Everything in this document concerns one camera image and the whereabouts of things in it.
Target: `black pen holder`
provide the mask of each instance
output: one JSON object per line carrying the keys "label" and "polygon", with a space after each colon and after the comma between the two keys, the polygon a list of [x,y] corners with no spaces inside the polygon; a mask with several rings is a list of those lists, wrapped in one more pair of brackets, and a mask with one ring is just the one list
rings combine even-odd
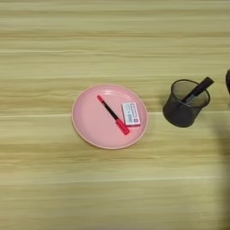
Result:
{"label": "black pen holder", "polygon": [[207,90],[189,103],[182,100],[198,85],[191,80],[181,79],[172,84],[171,94],[164,105],[164,117],[174,126],[187,128],[191,126],[200,111],[209,104],[210,95]]}

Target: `pink plate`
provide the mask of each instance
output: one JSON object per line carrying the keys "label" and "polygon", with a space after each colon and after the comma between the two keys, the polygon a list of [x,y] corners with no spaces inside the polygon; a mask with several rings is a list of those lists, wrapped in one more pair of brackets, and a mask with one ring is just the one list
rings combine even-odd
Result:
{"label": "pink plate", "polygon": [[[124,120],[121,104],[136,102],[141,125],[129,127],[130,133],[125,136],[115,124],[115,119],[98,101],[97,95],[102,96],[121,120]],[[101,148],[119,149],[133,145],[143,136],[147,112],[144,103],[130,90],[114,84],[101,84],[79,95],[73,105],[72,120],[75,130],[87,142]]]}

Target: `red marker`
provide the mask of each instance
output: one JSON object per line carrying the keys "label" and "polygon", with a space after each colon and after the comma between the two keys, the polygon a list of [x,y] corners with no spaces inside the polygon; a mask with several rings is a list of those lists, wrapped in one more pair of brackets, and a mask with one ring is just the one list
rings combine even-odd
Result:
{"label": "red marker", "polygon": [[119,127],[119,129],[123,132],[123,134],[127,135],[130,131],[127,128],[127,126],[123,123],[123,121],[119,119],[119,117],[114,113],[114,111],[109,107],[109,105],[104,101],[104,99],[100,95],[98,95],[97,98],[106,108],[106,110],[111,114],[111,116],[116,120],[116,124]]}

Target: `marker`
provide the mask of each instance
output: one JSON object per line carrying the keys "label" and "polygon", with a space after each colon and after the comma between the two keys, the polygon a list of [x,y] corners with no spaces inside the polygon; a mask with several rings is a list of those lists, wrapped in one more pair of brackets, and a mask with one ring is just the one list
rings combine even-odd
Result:
{"label": "marker", "polygon": [[182,102],[185,104],[189,104],[195,97],[199,96],[201,93],[207,90],[213,83],[214,81],[207,76],[186,97],[183,98]]}
{"label": "marker", "polygon": [[123,123],[123,121],[119,119],[119,117],[114,113],[114,111],[109,107],[109,105],[104,101],[104,99],[100,95],[97,95],[97,99],[103,104],[106,110],[116,120],[116,124],[119,127],[119,129],[123,132],[123,134],[127,135],[130,131],[127,128],[127,126]]}

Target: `plate rim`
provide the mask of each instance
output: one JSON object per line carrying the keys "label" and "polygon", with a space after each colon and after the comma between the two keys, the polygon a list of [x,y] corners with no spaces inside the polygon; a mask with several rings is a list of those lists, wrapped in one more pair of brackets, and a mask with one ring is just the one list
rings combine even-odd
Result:
{"label": "plate rim", "polygon": [[[75,107],[75,105],[76,105],[76,103],[77,103],[77,100],[82,96],[82,94],[84,94],[86,91],[90,90],[91,88],[95,88],[95,87],[98,87],[98,86],[104,86],[104,85],[116,86],[116,87],[123,88],[124,90],[133,93],[133,94],[140,100],[140,102],[141,102],[141,104],[143,105],[143,108],[144,108],[144,110],[145,110],[145,114],[146,114],[146,126],[144,127],[144,129],[143,129],[142,133],[140,134],[140,136],[139,136],[136,140],[132,141],[131,143],[129,143],[129,144],[127,144],[127,145],[120,146],[120,147],[107,147],[107,146],[97,145],[97,144],[95,144],[94,142],[92,142],[92,141],[86,139],[86,138],[84,137],[84,135],[81,134],[81,132],[79,131],[79,129],[78,129],[78,128],[76,127],[76,125],[75,125],[75,122],[74,122],[74,107]],[[142,138],[142,136],[146,133],[146,129],[147,129],[147,125],[148,125],[148,113],[147,113],[147,109],[146,109],[146,106],[145,106],[144,102],[140,99],[140,97],[139,97],[135,92],[133,92],[133,91],[129,90],[128,88],[126,88],[125,86],[119,85],[119,84],[94,84],[94,85],[91,85],[91,86],[87,87],[87,88],[84,89],[83,91],[81,91],[81,92],[78,94],[78,96],[76,96],[76,98],[75,98],[75,100],[74,100],[74,103],[73,103],[73,105],[72,105],[72,116],[71,116],[71,119],[72,119],[72,124],[73,124],[73,126],[74,126],[74,128],[75,128],[76,133],[77,133],[84,141],[86,141],[87,143],[91,144],[92,146],[97,146],[97,147],[99,147],[99,148],[110,149],[110,150],[123,149],[123,148],[127,148],[127,147],[129,147],[129,146],[134,145],[134,144],[135,144],[138,140],[140,140],[140,139]]]}

